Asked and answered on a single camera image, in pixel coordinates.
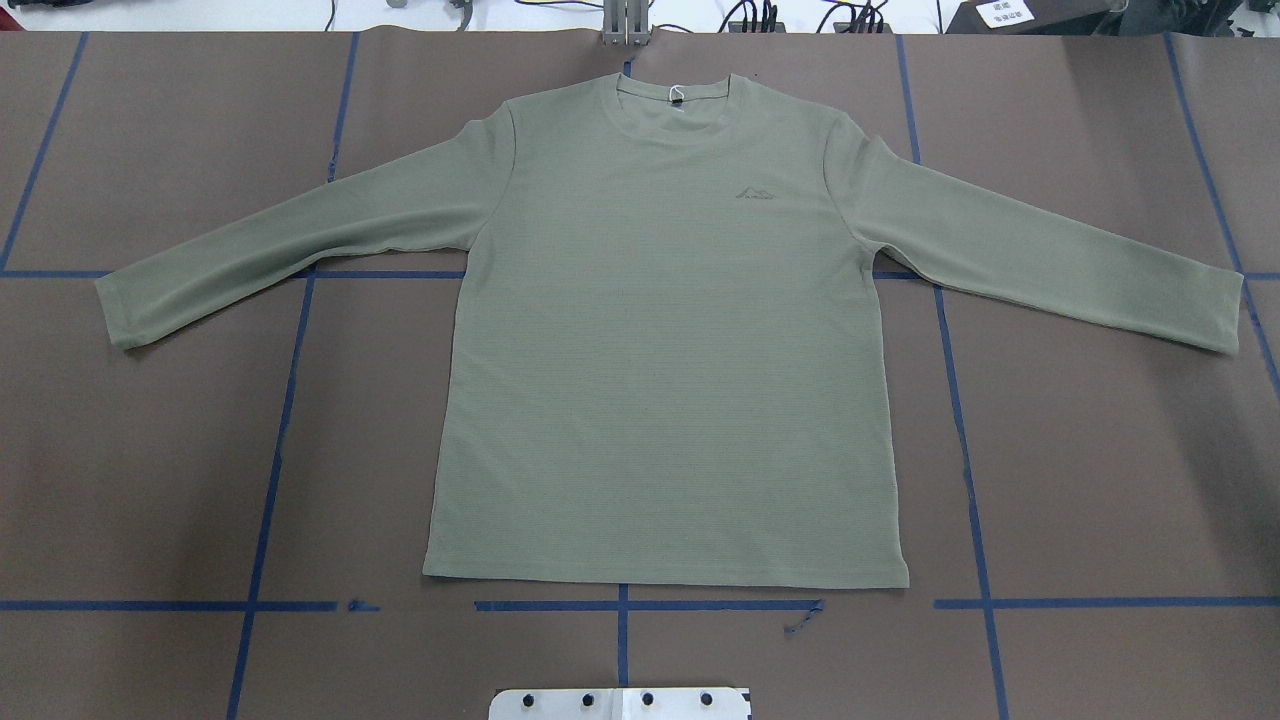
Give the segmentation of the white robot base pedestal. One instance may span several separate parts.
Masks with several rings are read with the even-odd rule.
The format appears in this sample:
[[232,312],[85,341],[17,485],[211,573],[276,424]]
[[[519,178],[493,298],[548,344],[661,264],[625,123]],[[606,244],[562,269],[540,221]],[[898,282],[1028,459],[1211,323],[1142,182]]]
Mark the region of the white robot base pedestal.
[[508,689],[489,719],[751,719],[750,691],[732,687]]

